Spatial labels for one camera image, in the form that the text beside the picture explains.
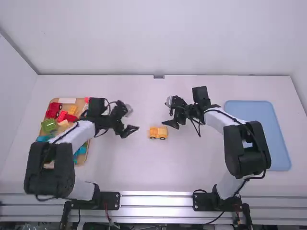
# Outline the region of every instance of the red wire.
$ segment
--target red wire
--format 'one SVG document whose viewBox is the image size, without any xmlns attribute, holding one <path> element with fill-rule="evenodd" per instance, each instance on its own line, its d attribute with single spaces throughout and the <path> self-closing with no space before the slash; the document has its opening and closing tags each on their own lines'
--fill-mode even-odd
<svg viewBox="0 0 307 230">
<path fill-rule="evenodd" d="M 106 211 L 106 218 L 108 219 L 108 221 L 110 222 L 112 219 L 110 218 L 108 212 L 107 212 L 107 203 L 105 203 L 105 211 Z"/>
</svg>

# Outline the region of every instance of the metal frame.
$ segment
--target metal frame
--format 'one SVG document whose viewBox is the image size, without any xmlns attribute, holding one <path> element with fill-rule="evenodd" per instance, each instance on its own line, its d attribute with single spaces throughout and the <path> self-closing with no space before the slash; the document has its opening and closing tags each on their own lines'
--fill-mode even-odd
<svg viewBox="0 0 307 230">
<path fill-rule="evenodd" d="M 109 211 L 119 223 L 204 224 L 220 212 L 195 212 L 190 192 L 120 192 L 120 209 Z M 33 195 L 0 194 L 0 221 L 59 222 L 65 200 L 36 201 Z M 242 196 L 249 203 L 254 224 L 307 225 L 307 197 Z M 72 210 L 69 221 L 78 221 Z M 82 222 L 107 222 L 103 210 L 81 210 Z M 226 212 L 215 223 L 232 224 Z"/>
</svg>

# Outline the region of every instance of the yellow toy block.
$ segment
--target yellow toy block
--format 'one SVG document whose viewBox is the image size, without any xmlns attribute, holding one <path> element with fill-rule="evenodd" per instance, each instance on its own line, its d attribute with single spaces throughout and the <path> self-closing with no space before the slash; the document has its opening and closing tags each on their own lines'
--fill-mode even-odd
<svg viewBox="0 0 307 230">
<path fill-rule="evenodd" d="M 70 124 L 68 120 L 64 120 L 64 121 L 59 122 L 58 125 L 61 127 L 68 127 Z"/>
<path fill-rule="evenodd" d="M 77 106 L 72 105 L 68 110 L 68 114 L 74 115 L 76 111 L 77 111 Z"/>
<path fill-rule="evenodd" d="M 149 128 L 149 138 L 150 139 L 159 138 L 160 140 L 165 140 L 167 136 L 168 136 L 168 130 L 166 126 L 162 126 L 160 128 L 157 128 L 157 127 Z"/>
</svg>

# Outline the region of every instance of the green toy block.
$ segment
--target green toy block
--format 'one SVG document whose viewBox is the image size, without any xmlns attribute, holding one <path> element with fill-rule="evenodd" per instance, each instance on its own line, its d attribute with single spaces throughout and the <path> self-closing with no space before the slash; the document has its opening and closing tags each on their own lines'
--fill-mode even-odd
<svg viewBox="0 0 307 230">
<path fill-rule="evenodd" d="M 42 129 L 45 133 L 49 133 L 52 130 L 57 129 L 56 121 L 53 118 L 47 119 L 41 123 Z"/>
</svg>

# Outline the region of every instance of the yellow toy car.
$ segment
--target yellow toy car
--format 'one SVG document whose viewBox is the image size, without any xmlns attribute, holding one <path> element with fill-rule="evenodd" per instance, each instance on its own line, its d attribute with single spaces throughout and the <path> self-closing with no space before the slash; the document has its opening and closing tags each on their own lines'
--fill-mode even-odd
<svg viewBox="0 0 307 230">
<path fill-rule="evenodd" d="M 160 140 L 165 140 L 168 135 L 168 130 L 166 126 L 162 126 L 160 128 L 157 127 L 150 127 L 149 128 L 149 138 L 156 139 L 159 138 Z"/>
</svg>

